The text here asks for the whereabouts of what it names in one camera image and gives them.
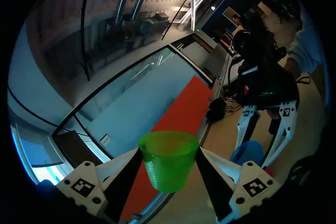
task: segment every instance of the red object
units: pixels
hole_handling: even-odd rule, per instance
[[[151,132],[174,130],[196,135],[208,110],[209,97],[212,96],[213,91],[194,76]],[[139,215],[158,193],[150,183],[142,162],[121,213],[122,219],[131,221],[131,214]]]
[[[266,167],[265,172],[266,172],[268,175],[270,175],[271,177],[273,177],[273,171],[272,171],[272,169],[271,169],[270,167]]]

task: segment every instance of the glass panel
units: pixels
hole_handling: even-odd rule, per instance
[[[80,113],[76,113],[77,119],[79,122],[84,126],[88,126],[90,124],[90,121],[87,120],[84,116],[82,116]],[[86,134],[86,132],[83,130],[79,122],[75,119],[75,117],[71,117],[66,125],[64,126],[64,129],[70,130],[70,131],[76,131],[76,134],[78,134],[79,138],[83,141],[83,143],[88,147],[88,149],[97,157],[99,158],[103,163],[111,160],[108,156],[104,154],[102,150],[99,149],[99,146],[97,146],[91,138]],[[61,134],[67,134],[69,131],[67,130],[60,130],[58,135]]]
[[[221,75],[225,60],[225,51],[217,53],[197,35],[192,34],[172,43],[179,51],[187,56],[213,81]]]
[[[110,137],[100,144],[117,157],[138,146],[140,137],[150,132],[194,75],[202,79],[165,48],[110,83],[79,113],[91,121],[87,129],[94,139]]]

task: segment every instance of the glass enclosure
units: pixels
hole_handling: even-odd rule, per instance
[[[97,93],[78,118],[101,148],[117,157],[138,146],[194,75],[203,78],[180,55],[163,48]],[[111,138],[108,144],[101,143],[105,135]]]

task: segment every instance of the blue object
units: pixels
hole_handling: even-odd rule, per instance
[[[230,161],[243,165],[247,161],[253,161],[261,166],[264,158],[262,146],[257,141],[248,141],[240,145],[232,154]]]

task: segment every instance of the floor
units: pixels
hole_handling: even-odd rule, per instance
[[[298,23],[283,21],[281,25],[275,15],[268,16],[265,23],[275,34],[278,46],[288,48],[294,39]],[[279,63],[283,66],[285,62],[286,58]],[[270,166],[273,177],[281,184],[285,181],[290,167],[297,160],[314,153],[325,123],[324,105],[314,82],[311,82],[310,85],[299,85],[299,92],[300,105],[294,137]],[[252,139],[260,142],[265,151],[271,140],[271,135],[268,133],[270,117],[266,111],[260,112],[261,118]],[[236,124],[239,117],[239,112],[227,114],[223,120],[213,124],[203,147],[229,159],[235,149],[238,133]],[[186,186],[175,193],[150,223],[216,223],[215,212],[211,207],[209,196],[196,164],[194,164]]]

